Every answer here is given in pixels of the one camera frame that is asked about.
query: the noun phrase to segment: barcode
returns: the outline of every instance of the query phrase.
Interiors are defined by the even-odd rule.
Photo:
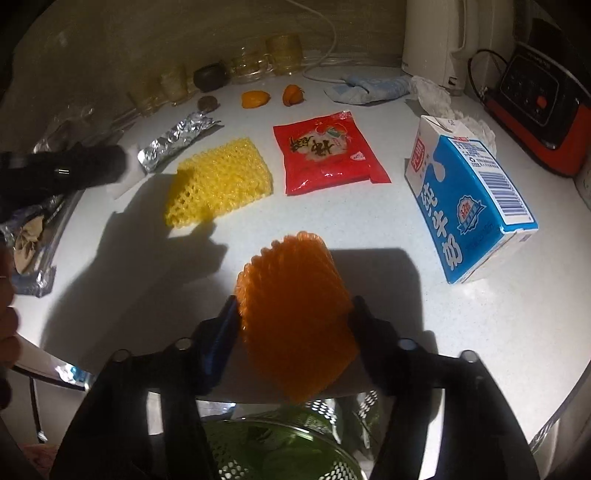
[[[502,173],[481,171],[480,177],[505,215],[529,215],[513,185]]]

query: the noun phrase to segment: white countertop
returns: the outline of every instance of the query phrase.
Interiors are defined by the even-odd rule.
[[[281,102],[285,85],[299,84],[306,101]],[[240,107],[240,94],[269,91],[258,109]],[[104,187],[87,190],[61,239],[53,292],[18,297],[20,334],[49,353],[93,372],[109,355],[162,349],[213,317],[236,276],[262,247],[300,230],[319,234],[337,250],[337,266],[351,294],[444,355],[476,351],[530,440],[570,392],[591,358],[591,212],[572,180],[538,166],[472,100],[456,108],[484,118],[495,131],[498,161],[528,203],[540,231],[503,268],[474,283],[450,286],[425,221],[404,180],[418,126],[412,103],[401,98],[374,106],[332,102],[323,85],[296,76],[230,85],[213,92],[212,116],[223,128],[204,135],[170,163],[234,138],[250,137],[274,179],[274,194],[215,220],[215,231],[170,232],[163,221],[170,176],[150,176],[118,200]],[[193,99],[165,106],[139,121],[122,143],[141,146],[194,109]],[[353,183],[287,197],[283,158],[272,126],[350,109],[388,172],[391,184]],[[368,388],[357,362],[335,386],[339,393]],[[232,401],[276,398],[238,345],[212,395]],[[431,424],[423,476],[433,473],[440,417]]]

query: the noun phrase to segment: orange fruit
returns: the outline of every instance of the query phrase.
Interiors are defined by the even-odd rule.
[[[304,101],[304,90],[297,85],[288,85],[283,90],[283,105],[292,106]]]
[[[271,99],[271,95],[262,90],[251,90],[242,94],[242,108],[257,108],[265,105]]]

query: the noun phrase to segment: red appliance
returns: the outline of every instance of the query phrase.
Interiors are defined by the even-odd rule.
[[[574,54],[566,55],[560,31],[539,22],[530,44],[518,43],[485,105],[535,160],[554,173],[576,175],[591,143],[589,74]],[[567,69],[563,63],[574,65]]]

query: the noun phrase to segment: yellow foam fruit net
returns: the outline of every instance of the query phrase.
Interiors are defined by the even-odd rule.
[[[272,193],[267,165],[249,138],[181,162],[170,187],[164,219],[176,228],[211,220]]]

